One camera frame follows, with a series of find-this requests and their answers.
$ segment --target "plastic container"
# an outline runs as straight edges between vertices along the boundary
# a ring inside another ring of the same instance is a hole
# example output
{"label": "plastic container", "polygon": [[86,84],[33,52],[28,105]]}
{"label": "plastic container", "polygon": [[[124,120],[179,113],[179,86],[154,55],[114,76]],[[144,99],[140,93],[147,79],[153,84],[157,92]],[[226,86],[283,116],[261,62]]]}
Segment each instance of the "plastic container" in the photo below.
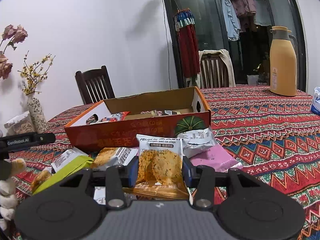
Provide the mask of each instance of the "plastic container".
{"label": "plastic container", "polygon": [[258,86],[259,75],[247,75],[249,86]]}
{"label": "plastic container", "polygon": [[11,134],[21,134],[27,132],[35,132],[36,129],[31,121],[30,112],[26,111],[21,115],[10,119],[4,124],[4,127],[9,130]]}

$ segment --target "hanging clothes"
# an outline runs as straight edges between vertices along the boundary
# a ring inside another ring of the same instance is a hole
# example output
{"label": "hanging clothes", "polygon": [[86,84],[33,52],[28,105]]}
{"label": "hanging clothes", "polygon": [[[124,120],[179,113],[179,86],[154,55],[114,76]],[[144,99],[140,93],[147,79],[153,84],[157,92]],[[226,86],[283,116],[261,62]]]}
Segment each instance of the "hanging clothes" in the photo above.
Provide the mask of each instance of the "hanging clothes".
{"label": "hanging clothes", "polygon": [[256,14],[253,17],[253,22],[260,26],[271,26],[270,14],[266,0],[255,0]]}
{"label": "hanging clothes", "polygon": [[245,32],[247,28],[255,32],[256,27],[253,22],[253,17],[257,12],[255,0],[231,0],[231,2],[239,18],[240,32]]}
{"label": "hanging clothes", "polygon": [[238,17],[252,16],[256,13],[254,0],[231,0]]}
{"label": "hanging clothes", "polygon": [[198,40],[194,16],[189,9],[179,11],[175,17],[182,72],[187,87],[200,87]]}
{"label": "hanging clothes", "polygon": [[226,24],[229,41],[239,39],[239,30],[241,29],[235,9],[230,0],[221,0],[224,22]]}

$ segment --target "red patterned tablecloth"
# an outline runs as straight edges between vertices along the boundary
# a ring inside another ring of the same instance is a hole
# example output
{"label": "red patterned tablecloth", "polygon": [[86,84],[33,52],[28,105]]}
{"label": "red patterned tablecloth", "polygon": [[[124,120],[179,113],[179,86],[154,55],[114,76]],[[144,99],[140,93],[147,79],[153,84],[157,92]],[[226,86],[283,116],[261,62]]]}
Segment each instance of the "red patterned tablecloth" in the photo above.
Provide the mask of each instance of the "red patterned tablecloth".
{"label": "red patterned tablecloth", "polygon": [[[298,91],[282,97],[268,87],[202,90],[212,111],[211,127],[218,142],[244,165],[244,171],[291,196],[305,209],[299,239],[320,238],[320,116],[309,111],[312,97]],[[90,105],[77,106],[56,117],[50,132],[56,143],[11,154],[24,158],[27,171],[15,177],[19,200],[30,195],[29,185],[71,145],[64,125]],[[224,188],[216,198],[223,201]]]}

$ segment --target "thermos lid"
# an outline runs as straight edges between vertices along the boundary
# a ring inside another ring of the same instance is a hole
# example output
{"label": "thermos lid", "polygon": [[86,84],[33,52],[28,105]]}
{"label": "thermos lid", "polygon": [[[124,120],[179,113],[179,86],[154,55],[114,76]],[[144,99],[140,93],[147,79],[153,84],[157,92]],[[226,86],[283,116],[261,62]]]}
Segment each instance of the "thermos lid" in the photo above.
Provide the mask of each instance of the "thermos lid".
{"label": "thermos lid", "polygon": [[292,31],[288,30],[287,27],[283,27],[283,26],[273,26],[272,30],[275,30],[275,31],[286,31],[286,32],[292,33]]}

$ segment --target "chair back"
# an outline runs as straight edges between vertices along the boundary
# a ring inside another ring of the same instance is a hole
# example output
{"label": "chair back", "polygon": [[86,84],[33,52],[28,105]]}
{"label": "chair back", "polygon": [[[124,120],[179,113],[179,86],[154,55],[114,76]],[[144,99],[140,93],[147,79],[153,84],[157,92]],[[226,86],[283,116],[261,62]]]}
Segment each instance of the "chair back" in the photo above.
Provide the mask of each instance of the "chair back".
{"label": "chair back", "polygon": [[97,103],[107,98],[115,98],[106,66],[76,72],[76,81],[85,104]]}
{"label": "chair back", "polygon": [[204,54],[200,61],[201,88],[229,87],[226,64],[219,54]]}

